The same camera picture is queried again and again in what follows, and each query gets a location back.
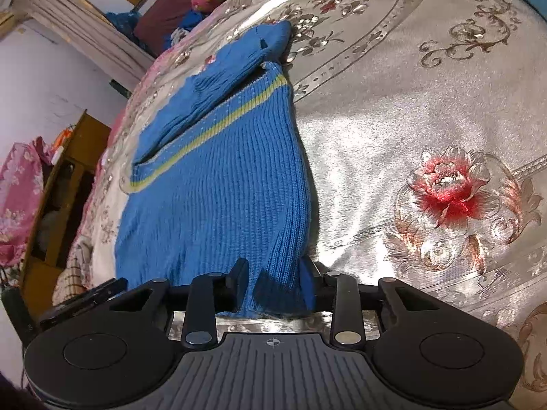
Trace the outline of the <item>wooden desk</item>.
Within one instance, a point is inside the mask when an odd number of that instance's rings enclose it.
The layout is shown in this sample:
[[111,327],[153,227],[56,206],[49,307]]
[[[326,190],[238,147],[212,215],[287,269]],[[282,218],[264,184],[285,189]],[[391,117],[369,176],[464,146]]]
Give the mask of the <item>wooden desk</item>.
[[19,281],[34,319],[52,307],[57,278],[66,268],[109,134],[110,127],[83,113],[58,161],[46,173]]

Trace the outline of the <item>beige left curtain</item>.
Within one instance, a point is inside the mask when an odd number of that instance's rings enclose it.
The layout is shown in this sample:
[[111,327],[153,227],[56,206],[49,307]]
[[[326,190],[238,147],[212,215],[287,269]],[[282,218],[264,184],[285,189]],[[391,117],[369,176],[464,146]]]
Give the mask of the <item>beige left curtain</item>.
[[12,9],[53,31],[127,90],[134,90],[153,63],[87,0],[12,0]]

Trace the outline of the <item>pink floral cloth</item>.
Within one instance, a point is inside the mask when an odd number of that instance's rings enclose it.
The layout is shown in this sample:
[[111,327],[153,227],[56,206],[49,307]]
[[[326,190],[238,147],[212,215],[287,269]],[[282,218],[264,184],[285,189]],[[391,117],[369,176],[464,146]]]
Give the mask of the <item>pink floral cloth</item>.
[[18,265],[23,258],[44,189],[43,165],[51,164],[42,137],[15,142],[1,168],[1,266]]

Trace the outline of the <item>maroon bed sheet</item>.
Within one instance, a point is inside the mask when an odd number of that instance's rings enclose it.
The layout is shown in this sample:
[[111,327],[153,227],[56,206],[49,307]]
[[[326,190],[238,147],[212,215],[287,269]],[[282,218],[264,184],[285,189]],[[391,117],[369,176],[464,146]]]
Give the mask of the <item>maroon bed sheet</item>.
[[191,10],[191,0],[156,0],[139,18],[134,35],[148,53],[159,56],[183,16]]

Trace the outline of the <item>checkered cloth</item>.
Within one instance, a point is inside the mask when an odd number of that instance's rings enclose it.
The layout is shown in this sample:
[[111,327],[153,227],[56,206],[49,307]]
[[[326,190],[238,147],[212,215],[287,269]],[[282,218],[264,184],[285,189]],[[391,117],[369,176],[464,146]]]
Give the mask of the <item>checkered cloth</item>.
[[69,250],[66,268],[59,274],[52,295],[53,306],[65,303],[89,289],[93,247],[86,236],[79,236]]

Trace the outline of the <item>silver pink floral bedspread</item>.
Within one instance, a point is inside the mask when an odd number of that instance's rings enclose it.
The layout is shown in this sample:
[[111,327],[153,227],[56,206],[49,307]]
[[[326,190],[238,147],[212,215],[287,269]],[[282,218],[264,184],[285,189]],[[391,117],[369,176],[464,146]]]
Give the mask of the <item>silver pink floral bedspread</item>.
[[252,24],[289,21],[310,256],[506,331],[511,402],[546,405],[546,0],[227,0],[161,53],[109,137],[77,238],[111,278],[137,139]]

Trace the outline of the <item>orange object on desk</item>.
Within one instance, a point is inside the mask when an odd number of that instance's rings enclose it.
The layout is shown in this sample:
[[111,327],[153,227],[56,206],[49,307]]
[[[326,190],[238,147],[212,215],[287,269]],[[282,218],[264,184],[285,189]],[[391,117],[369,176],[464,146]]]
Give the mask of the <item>orange object on desk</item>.
[[63,152],[69,144],[71,136],[75,130],[75,125],[70,125],[68,128],[63,129],[58,136],[56,136],[51,149],[53,153],[57,151]]

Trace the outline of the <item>blue white crumpled garment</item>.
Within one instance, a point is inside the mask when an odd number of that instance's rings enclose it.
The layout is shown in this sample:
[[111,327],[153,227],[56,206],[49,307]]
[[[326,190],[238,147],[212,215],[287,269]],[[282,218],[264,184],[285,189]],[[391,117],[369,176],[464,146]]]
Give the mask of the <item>blue white crumpled garment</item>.
[[166,51],[177,43],[180,43],[185,36],[190,34],[191,31],[193,31],[201,21],[204,21],[208,15],[208,13],[195,11],[194,9],[186,12],[175,29],[164,37],[162,51]]

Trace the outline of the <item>blue plastic bag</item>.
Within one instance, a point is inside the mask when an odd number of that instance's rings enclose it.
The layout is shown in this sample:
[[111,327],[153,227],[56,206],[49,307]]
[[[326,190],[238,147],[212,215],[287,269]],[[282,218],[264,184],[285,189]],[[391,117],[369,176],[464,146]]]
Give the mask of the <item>blue plastic bag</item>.
[[117,31],[122,33],[131,42],[141,46],[142,42],[134,34],[134,30],[140,19],[140,15],[137,12],[107,12],[105,14],[105,17],[116,28]]

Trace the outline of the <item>blue knitted sweater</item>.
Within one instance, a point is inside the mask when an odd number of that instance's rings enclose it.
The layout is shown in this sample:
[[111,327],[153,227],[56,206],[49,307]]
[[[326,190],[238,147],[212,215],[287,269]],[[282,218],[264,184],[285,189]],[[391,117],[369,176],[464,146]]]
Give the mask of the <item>blue knitted sweater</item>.
[[249,263],[241,316],[305,309],[298,263],[310,228],[310,188],[281,58],[286,21],[225,45],[138,138],[114,246],[130,287],[189,284]]

